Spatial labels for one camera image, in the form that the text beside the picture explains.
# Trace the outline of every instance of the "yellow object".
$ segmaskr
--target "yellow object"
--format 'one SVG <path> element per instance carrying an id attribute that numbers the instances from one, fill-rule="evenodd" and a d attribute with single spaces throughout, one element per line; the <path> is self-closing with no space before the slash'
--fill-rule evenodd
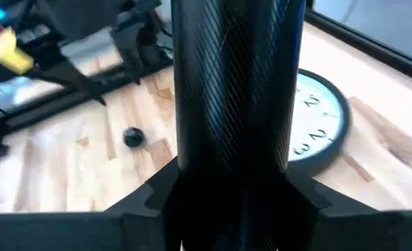
<path id="1" fill-rule="evenodd" d="M 19 75 L 33 67 L 33 58 L 17 48 L 17 36 L 11 28 L 0 33 L 0 64 Z"/>

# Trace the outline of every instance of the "clock rim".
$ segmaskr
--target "clock rim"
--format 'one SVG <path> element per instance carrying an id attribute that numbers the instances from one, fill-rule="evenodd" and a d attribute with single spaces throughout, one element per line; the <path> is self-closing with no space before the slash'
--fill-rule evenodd
<path id="1" fill-rule="evenodd" d="M 322 151 L 319 151 L 318 153 L 315 153 L 308 158 L 288 161 L 288 170 L 300 171 L 314 176 L 327 170 L 327 168 L 329 168 L 338 157 L 351 127 L 351 112 L 348 100 L 344 97 L 342 92 L 329 80 L 316 73 L 302 68 L 298 69 L 298 74 L 311 77 L 312 79 L 315 79 L 326 88 L 328 88 L 328 90 L 336 97 L 342 113 L 342 126 L 339 130 L 339 133 L 336 134 L 332 143 L 330 143 Z"/>

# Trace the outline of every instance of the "carbon fiber weave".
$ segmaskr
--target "carbon fiber weave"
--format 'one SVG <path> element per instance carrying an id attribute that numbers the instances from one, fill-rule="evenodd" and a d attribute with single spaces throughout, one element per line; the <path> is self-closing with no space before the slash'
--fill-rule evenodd
<path id="1" fill-rule="evenodd" d="M 275 250 L 304 0 L 172 0 L 183 246 Z"/>

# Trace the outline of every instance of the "window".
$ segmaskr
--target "window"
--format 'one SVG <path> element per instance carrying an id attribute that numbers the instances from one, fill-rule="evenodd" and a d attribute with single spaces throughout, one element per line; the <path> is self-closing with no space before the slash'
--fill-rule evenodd
<path id="1" fill-rule="evenodd" d="M 315 0 L 314 10 L 412 57 L 412 0 Z"/>

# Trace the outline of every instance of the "wall clock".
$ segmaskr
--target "wall clock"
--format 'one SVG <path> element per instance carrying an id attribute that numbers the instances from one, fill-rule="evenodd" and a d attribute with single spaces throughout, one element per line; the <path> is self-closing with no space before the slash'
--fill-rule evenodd
<path id="1" fill-rule="evenodd" d="M 315 175 L 336 159 L 350 126 L 348 102 L 328 80 L 300 69 L 288 168 Z"/>

